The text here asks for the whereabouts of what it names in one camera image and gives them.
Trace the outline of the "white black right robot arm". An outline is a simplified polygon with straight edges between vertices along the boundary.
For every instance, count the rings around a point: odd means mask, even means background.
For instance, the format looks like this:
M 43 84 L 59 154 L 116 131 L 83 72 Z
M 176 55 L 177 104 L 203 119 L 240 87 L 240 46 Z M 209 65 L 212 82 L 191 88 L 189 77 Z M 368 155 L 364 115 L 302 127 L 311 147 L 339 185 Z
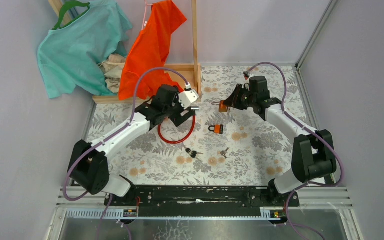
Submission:
M 270 96 L 264 76 L 252 76 L 247 84 L 237 84 L 233 93 L 219 104 L 221 113 L 249 108 L 276 127 L 292 144 L 291 169 L 269 183 L 272 189 L 267 191 L 266 198 L 271 205 L 281 205 L 287 199 L 286 193 L 337 171 L 331 133 L 316 130 L 289 114 L 280 99 Z

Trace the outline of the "brass padlock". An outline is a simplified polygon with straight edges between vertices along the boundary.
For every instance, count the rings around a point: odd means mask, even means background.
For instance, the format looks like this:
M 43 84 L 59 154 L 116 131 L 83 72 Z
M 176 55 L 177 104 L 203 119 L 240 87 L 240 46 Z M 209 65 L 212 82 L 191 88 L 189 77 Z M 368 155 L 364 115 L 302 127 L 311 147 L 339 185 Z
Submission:
M 229 111 L 229 107 L 224 104 L 224 101 L 212 102 L 211 105 L 218 107 L 219 113 L 227 113 Z

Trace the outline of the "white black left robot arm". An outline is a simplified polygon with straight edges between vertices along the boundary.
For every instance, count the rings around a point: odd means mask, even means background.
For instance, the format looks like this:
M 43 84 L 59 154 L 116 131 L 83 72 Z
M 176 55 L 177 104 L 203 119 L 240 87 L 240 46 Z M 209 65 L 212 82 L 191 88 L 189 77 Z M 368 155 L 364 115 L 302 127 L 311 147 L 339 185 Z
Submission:
M 199 99 L 195 89 L 180 92 L 177 87 L 163 84 L 156 95 L 133 110 L 133 115 L 112 131 L 91 142 L 78 141 L 73 148 L 66 180 L 74 180 L 87 193 L 115 195 L 124 206 L 132 204 L 135 192 L 125 177 L 111 174 L 109 161 L 123 148 L 150 132 L 165 119 L 175 126 L 195 116 L 193 104 Z

